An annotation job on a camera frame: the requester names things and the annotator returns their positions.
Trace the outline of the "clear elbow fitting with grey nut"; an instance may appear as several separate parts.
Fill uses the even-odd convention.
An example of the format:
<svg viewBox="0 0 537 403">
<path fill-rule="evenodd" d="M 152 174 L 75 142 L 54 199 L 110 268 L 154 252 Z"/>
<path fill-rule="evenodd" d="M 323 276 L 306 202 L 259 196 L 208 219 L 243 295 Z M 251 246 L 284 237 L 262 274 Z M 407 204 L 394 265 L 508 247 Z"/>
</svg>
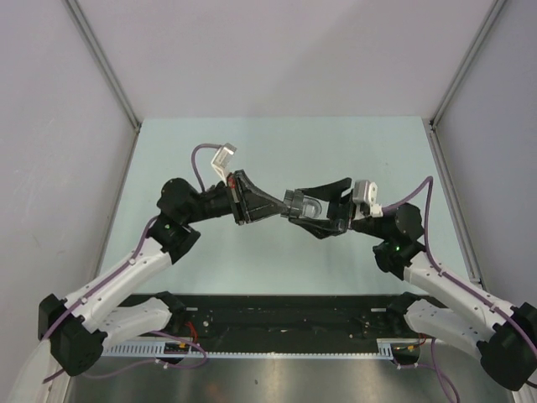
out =
<svg viewBox="0 0 537 403">
<path fill-rule="evenodd" d="M 298 209 L 298 218 L 317 219 L 322 213 L 321 203 L 303 192 L 298 192 L 296 208 Z"/>
</svg>

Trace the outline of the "dark grey threaded ring nut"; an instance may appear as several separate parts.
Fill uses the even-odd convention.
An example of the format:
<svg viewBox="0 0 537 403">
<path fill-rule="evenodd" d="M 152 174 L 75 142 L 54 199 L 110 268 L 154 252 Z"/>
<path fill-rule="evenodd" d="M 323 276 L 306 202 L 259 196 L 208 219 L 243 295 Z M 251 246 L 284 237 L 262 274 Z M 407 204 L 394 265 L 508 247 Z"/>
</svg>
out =
<svg viewBox="0 0 537 403">
<path fill-rule="evenodd" d="M 299 190 L 286 190 L 284 194 L 285 209 L 281 216 L 299 218 L 303 211 L 304 195 Z"/>
</svg>

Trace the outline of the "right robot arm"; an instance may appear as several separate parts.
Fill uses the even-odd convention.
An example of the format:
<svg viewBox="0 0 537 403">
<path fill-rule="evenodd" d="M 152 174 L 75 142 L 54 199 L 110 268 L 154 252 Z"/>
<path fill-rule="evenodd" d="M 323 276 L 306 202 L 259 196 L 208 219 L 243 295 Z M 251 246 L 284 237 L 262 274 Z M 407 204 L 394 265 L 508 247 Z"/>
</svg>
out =
<svg viewBox="0 0 537 403">
<path fill-rule="evenodd" d="M 404 199 L 386 207 L 378 203 L 373 181 L 349 178 L 314 188 L 287 191 L 290 222 L 318 239 L 349 230 L 380 239 L 373 247 L 377 266 L 438 300 L 404 293 L 387 315 L 389 331 L 406 337 L 412 331 L 438 338 L 477 359 L 497 384 L 518 391 L 536 373 L 536 309 L 516 306 L 464 280 L 435 260 L 430 250 L 428 210 L 411 204 L 428 176 Z"/>
</svg>

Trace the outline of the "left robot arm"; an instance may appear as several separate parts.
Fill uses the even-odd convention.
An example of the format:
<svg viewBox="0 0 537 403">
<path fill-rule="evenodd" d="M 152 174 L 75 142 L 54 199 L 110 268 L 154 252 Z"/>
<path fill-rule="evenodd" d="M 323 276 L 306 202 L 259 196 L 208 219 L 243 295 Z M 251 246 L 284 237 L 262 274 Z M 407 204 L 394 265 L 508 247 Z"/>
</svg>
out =
<svg viewBox="0 0 537 403">
<path fill-rule="evenodd" d="M 193 223 L 231 215 L 243 225 L 288 208 L 255 186 L 243 170 L 203 192 L 185 179 L 171 179 L 157 207 L 159 214 L 149 219 L 123 262 L 64 298 L 50 294 L 39 303 L 38 338 L 50 343 L 51 356 L 68 375 L 86 372 L 101 357 L 112 335 L 105 318 L 142 283 L 191 250 L 201 236 Z"/>
</svg>

